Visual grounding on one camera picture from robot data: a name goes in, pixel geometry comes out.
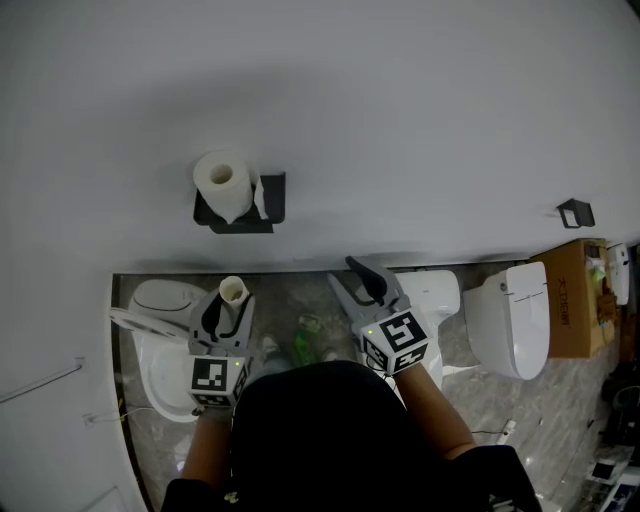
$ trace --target person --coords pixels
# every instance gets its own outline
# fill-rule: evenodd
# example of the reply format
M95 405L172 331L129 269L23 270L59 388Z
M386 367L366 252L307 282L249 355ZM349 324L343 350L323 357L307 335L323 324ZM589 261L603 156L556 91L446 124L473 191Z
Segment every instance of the person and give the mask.
M198 419L162 512L374 507L539 512L510 446L476 446L421 364L394 375L335 360L293 369L273 338L232 411Z

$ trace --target black shirt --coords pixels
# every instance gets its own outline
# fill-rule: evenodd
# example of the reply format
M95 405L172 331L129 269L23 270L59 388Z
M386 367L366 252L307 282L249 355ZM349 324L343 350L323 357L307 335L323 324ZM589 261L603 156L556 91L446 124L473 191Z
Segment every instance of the black shirt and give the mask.
M431 453L402 402L362 365L335 361L267 376L235 411L229 489L174 480L163 512L342 505L399 510L539 511L509 446L454 461ZM235 492L229 501L226 493Z

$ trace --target floor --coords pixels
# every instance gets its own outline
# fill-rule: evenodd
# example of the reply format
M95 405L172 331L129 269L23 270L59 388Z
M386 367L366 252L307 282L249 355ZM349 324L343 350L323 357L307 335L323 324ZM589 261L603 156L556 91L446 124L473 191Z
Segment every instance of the floor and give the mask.
M513 263L487 263L448 268L466 290ZM224 276L218 275L119 275L119 307L126 307L133 290L151 278L174 279L213 290ZM243 275L256 296L251 346L264 333L273 334L292 355L292 341L303 313L320 316L324 324L321 353L333 346L342 359L354 359L347 318L333 297L324 273ZM120 330L121 371L127 412L149 407L140 380L133 340ZM477 364L467 340L461 309L440 326L439 343L445 365ZM533 381L517 381L480 369L445 377L442 391L473 431L501 430L508 419L517 422L510 437L536 492L569 510L580 497L589 459L606 424L608 408L599 399L600 386L617 359L615 344L590 360L549 360ZM154 410L140 410L125 420L144 485L153 508L159 511L168 483L179 475L195 428L164 419ZM480 444L492 444L495 434L476 434Z

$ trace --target paper roll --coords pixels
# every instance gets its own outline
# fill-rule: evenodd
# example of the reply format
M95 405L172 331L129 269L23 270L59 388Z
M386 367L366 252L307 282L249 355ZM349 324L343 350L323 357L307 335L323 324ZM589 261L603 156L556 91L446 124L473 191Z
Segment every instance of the paper roll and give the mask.
M249 168L233 151L207 153L196 164L193 181L209 207L228 224L251 209Z
M238 309L249 296L249 290L238 276L225 277L220 283L220 296L233 309Z

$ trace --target toilet lid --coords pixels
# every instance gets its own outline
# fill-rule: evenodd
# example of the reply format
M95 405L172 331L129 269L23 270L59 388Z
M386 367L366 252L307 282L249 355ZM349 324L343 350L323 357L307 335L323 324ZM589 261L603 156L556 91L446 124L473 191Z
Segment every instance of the toilet lid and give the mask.
M544 264L512 267L506 274L512 361L523 379L542 371L549 352L549 296Z
M126 309L111 308L109 317L120 327L130 331L138 331L152 334L166 340L183 343L189 340L189 333L169 322L163 322L157 318L150 318L139 313L132 313Z

